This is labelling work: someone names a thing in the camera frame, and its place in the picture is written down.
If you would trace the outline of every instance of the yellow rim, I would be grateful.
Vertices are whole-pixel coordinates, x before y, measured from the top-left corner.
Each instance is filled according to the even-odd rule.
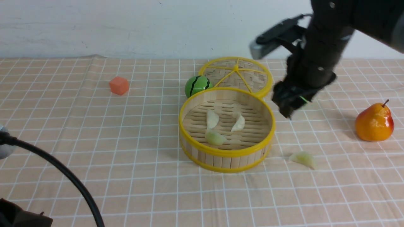
[[[212,65],[212,64],[215,63],[215,62],[222,61],[222,60],[226,60],[226,59],[237,59],[237,63],[236,63],[236,65],[235,65],[235,67],[234,67],[234,68],[229,68],[229,67],[222,67],[222,66],[210,66],[210,65]],[[258,70],[254,70],[254,69],[239,69],[239,68],[238,68],[238,62],[239,62],[239,60],[244,60],[244,61],[248,61],[248,62],[254,63],[254,64],[258,65],[259,67],[261,67],[261,68],[262,68],[262,71],[258,71]],[[271,74],[271,72],[270,72],[265,66],[263,66],[261,63],[259,63],[259,62],[257,62],[257,61],[254,61],[254,60],[251,60],[251,59],[248,59],[248,58],[243,58],[243,57],[223,57],[223,58],[218,58],[218,59],[215,59],[215,60],[212,60],[212,61],[206,63],[206,64],[199,70],[199,75],[201,75],[201,76],[204,75],[204,72],[205,72],[205,70],[206,70],[207,68],[217,68],[217,69],[229,69],[229,70],[231,70],[231,72],[230,72],[229,74],[227,74],[225,77],[223,77],[219,82],[217,82],[217,83],[214,85],[214,88],[215,88],[218,84],[220,84],[223,80],[225,80],[225,78],[229,77],[229,76],[232,75],[234,72],[236,72],[236,73],[238,74],[238,76],[243,80],[243,82],[245,83],[245,85],[247,86],[247,89],[248,89],[251,93],[253,93],[253,91],[251,90],[250,86],[249,86],[249,85],[247,84],[247,82],[245,81],[244,77],[240,74],[240,71],[252,71],[252,72],[258,72],[258,73],[265,73],[265,74],[267,74],[267,77],[268,77],[267,84],[266,84],[261,90],[255,92],[255,93],[253,93],[253,94],[255,94],[257,97],[259,97],[260,99],[262,99],[262,98],[264,98],[264,97],[271,91],[271,88],[272,88],[272,74]]]
[[[210,170],[210,171],[214,171],[214,172],[222,172],[222,173],[243,172],[243,171],[249,170],[249,169],[251,169],[251,168],[253,168],[253,167],[255,167],[255,166],[258,166],[258,165],[268,156],[269,152],[271,151],[271,147],[270,147],[270,148],[268,149],[268,152],[267,152],[264,156],[262,156],[262,158],[260,158],[258,161],[254,162],[254,163],[252,163],[252,164],[250,164],[250,165],[247,165],[247,166],[244,166],[244,167],[240,167],[240,168],[233,168],[233,169],[231,169],[231,168],[220,168],[220,167],[215,167],[215,166],[211,166],[211,165],[205,164],[205,163],[203,163],[203,162],[200,162],[200,161],[197,160],[196,158],[192,157],[192,155],[191,155],[189,152],[187,152],[187,150],[185,149],[184,145],[182,144],[181,139],[180,139],[179,141],[180,141],[182,150],[183,150],[183,152],[185,153],[185,155],[186,155],[191,161],[193,161],[195,164],[199,165],[200,167],[202,167],[202,168],[204,168],[204,169],[207,169],[207,170]]]
[[[238,91],[247,95],[251,95],[254,98],[258,99],[268,110],[269,113],[271,114],[271,118],[272,118],[272,128],[271,131],[269,132],[269,134],[265,137],[265,139],[263,139],[261,142],[255,144],[254,146],[248,147],[248,148],[244,148],[244,149],[240,149],[240,150],[220,150],[217,148],[213,148],[213,147],[209,147],[206,146],[204,144],[199,143],[198,141],[196,141],[195,139],[193,139],[185,130],[184,125],[182,123],[182,115],[183,115],[183,111],[184,108],[187,106],[187,104],[194,98],[196,98],[199,95],[202,95],[205,92],[211,92],[211,91],[215,91],[215,90],[233,90],[233,91]],[[268,143],[271,142],[272,137],[274,136],[275,133],[275,128],[276,128],[276,123],[275,123],[275,116],[271,110],[271,108],[259,97],[257,97],[257,95],[255,95],[254,93],[249,93],[247,91],[244,91],[242,89],[239,88],[228,88],[228,87],[220,87],[220,88],[210,88],[207,90],[203,90],[200,91],[194,95],[192,95],[189,99],[187,99],[184,103],[184,105],[181,107],[181,110],[179,112],[179,118],[178,118],[178,125],[179,125],[179,130],[182,134],[182,136],[184,136],[185,140],[187,142],[189,142],[194,148],[204,151],[207,154],[213,155],[213,156],[220,156],[220,157],[225,157],[225,158],[233,158],[233,157],[240,157],[240,156],[245,156],[245,155],[250,155],[254,152],[257,152],[258,150],[264,148],[266,145],[268,145]]]

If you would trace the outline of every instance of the bamboo steamer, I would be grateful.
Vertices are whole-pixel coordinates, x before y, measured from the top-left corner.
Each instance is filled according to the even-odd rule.
[[[208,109],[219,115],[213,130],[228,139],[223,145],[210,145],[204,137]],[[245,127],[231,132],[239,112],[245,118]],[[198,92],[184,103],[179,114],[184,153],[197,165],[215,172],[242,172],[260,164],[270,151],[275,127],[275,117],[262,98],[234,87]]]
[[[272,75],[257,61],[242,57],[224,57],[206,63],[199,71],[214,87],[239,88],[264,98],[272,88]]]

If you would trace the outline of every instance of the green ball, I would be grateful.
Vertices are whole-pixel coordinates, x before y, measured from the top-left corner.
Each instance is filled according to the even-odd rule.
[[[200,91],[212,87],[213,84],[206,76],[193,76],[185,84],[185,95],[187,96],[187,98],[189,98]]]

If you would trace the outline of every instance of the black cable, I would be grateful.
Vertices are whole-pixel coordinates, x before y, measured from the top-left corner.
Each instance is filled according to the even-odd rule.
[[[59,169],[80,191],[83,195],[84,199],[87,201],[88,206],[90,207],[91,212],[93,213],[95,223],[97,227],[105,227],[104,221],[102,220],[101,213],[95,203],[93,197],[87,188],[81,183],[81,181],[72,173],[63,163],[61,163],[58,159],[48,154],[46,151],[24,141],[17,139],[16,137],[10,136],[7,132],[0,132],[0,145],[8,144],[11,146],[18,146],[24,148],[34,154],[39,155],[52,165],[54,165],[57,169]]]

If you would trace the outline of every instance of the grid pattern tablecloth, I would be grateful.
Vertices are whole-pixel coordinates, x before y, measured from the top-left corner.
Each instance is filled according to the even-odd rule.
[[[338,81],[293,121],[266,99],[277,121],[271,157],[240,174],[200,169],[179,148],[184,85],[206,62],[0,59],[0,123],[68,165],[107,226],[404,226],[403,60],[343,60]],[[283,78],[283,60],[262,63]],[[116,75],[130,81],[122,97],[109,91]],[[386,99],[393,136],[358,141],[355,117]],[[302,150],[318,170],[284,158]],[[73,184],[21,149],[0,160],[0,197],[57,227],[95,226]]]

